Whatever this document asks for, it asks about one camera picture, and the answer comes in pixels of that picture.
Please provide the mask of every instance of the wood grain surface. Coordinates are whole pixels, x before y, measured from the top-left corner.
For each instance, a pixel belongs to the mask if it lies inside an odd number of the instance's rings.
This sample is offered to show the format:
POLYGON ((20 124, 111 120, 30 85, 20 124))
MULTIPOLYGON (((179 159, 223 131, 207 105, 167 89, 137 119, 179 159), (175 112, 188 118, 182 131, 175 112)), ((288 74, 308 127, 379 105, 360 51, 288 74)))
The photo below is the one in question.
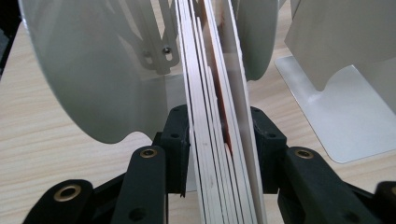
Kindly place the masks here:
MULTIPOLYGON (((290 55, 284 44, 290 23, 288 1, 279 12, 273 60, 290 55)), ((396 150, 347 164, 331 161, 273 62, 248 87, 251 105, 273 120, 289 146, 314 149, 346 182, 373 192, 379 181, 396 179, 396 150)), ((106 145, 80 130, 50 91, 20 27, 0 82, 0 223, 22 223, 39 197, 66 179, 86 179, 96 187, 125 172, 133 151, 150 143, 132 133, 106 145)), ((283 223, 276 196, 264 199, 268 222, 283 223)), ((196 192, 170 195, 169 217, 170 223, 199 223, 196 192)))

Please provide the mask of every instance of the mounting hole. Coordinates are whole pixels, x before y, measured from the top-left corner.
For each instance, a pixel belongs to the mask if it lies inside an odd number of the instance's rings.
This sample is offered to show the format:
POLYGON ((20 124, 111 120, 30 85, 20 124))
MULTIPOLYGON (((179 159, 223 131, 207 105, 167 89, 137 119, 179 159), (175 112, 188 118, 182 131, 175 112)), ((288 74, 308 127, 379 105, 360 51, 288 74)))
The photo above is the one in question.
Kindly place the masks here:
POLYGON ((307 151, 307 150, 303 150, 303 149, 297 149, 294 151, 294 154, 300 158, 303 159, 312 159, 314 158, 314 154, 312 154, 312 152, 307 151))
POLYGON ((343 218, 350 223, 360 223, 361 219, 355 213, 347 211, 343 214, 343 218))
POLYGON ((172 49, 169 46, 163 47, 163 54, 170 54, 172 53, 172 49))
POLYGON ((53 199, 56 202, 64 203, 76 198, 81 193, 81 187, 79 185, 68 185, 56 191, 53 195, 53 199))
POLYGON ((157 150, 151 148, 144 149, 143 151, 140 152, 140 156, 146 159, 155 157, 156 155, 157 155, 157 150))
POLYGON ((129 213, 129 219, 133 222, 137 222, 145 218, 146 210, 144 208, 136 208, 129 213))
POLYGON ((274 138, 274 137, 276 137, 276 134, 274 134, 274 133, 268 133, 267 136, 268 136, 268 137, 274 138))

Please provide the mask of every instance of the metal plate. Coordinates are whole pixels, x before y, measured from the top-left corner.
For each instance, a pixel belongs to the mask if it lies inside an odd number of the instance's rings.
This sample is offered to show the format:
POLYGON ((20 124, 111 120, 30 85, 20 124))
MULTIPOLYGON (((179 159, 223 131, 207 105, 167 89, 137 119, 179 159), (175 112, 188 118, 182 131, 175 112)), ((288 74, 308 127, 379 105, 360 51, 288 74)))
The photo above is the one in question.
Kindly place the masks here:
POLYGON ((396 148, 396 116, 353 67, 337 72, 316 91, 289 56, 276 67, 332 160, 348 162, 396 148))
POLYGON ((395 9, 394 0, 302 0, 285 43, 322 91, 346 66, 396 57, 395 9))
POLYGON ((94 139, 116 143, 135 131, 153 137, 169 109, 185 104, 167 1, 20 0, 20 6, 52 91, 94 139))
POLYGON ((247 81, 267 70, 274 50, 278 0, 232 0, 247 81))

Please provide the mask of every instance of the white stand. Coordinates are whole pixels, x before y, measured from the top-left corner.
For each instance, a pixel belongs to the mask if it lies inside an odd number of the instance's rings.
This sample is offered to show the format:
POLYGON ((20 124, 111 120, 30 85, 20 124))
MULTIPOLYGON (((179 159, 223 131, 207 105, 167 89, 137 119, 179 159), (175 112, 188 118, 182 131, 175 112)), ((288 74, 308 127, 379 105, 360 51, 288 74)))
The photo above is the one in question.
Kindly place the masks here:
POLYGON ((276 67, 332 160, 348 162, 396 148, 396 116, 353 66, 316 91, 293 56, 276 67))

